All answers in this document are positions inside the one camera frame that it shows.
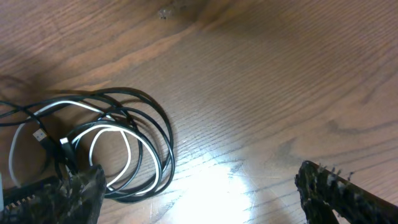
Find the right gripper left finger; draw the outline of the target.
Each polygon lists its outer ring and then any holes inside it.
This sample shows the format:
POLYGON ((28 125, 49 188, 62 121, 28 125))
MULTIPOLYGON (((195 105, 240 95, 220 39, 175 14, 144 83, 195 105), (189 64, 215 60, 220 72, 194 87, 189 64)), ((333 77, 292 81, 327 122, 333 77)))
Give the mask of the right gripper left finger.
POLYGON ((100 165, 3 192, 1 223, 97 223, 106 191, 100 165))

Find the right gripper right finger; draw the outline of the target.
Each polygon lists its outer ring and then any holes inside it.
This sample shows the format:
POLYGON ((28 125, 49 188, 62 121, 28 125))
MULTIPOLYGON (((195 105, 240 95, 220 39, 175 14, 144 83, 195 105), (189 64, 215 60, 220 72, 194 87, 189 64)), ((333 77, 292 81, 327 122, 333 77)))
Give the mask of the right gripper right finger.
POLYGON ((339 172, 303 161, 295 175, 307 223, 397 223, 397 206, 354 185, 339 172))

